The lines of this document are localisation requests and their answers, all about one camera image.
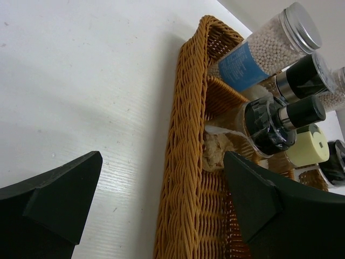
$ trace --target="blue label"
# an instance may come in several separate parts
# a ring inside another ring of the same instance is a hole
[[[255,85],[269,77],[254,61],[248,42],[239,46],[218,64],[224,82],[238,92]]]

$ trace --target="white tabletop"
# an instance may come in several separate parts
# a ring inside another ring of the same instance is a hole
[[[99,150],[73,258],[152,258],[178,50],[216,0],[2,0],[0,187]]]

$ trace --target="brown food item in bag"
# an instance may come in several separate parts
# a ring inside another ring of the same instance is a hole
[[[224,169],[226,151],[234,151],[233,144],[225,134],[203,134],[203,170],[214,172]]]

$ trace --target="yellow lid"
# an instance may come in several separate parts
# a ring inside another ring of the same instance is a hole
[[[296,143],[285,151],[295,166],[307,166],[329,159],[329,148],[324,133],[316,124],[297,131]]]

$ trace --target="white table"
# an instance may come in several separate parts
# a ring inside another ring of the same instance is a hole
[[[152,258],[178,50],[216,0],[0,2],[0,187],[91,150],[103,169],[74,259]]]

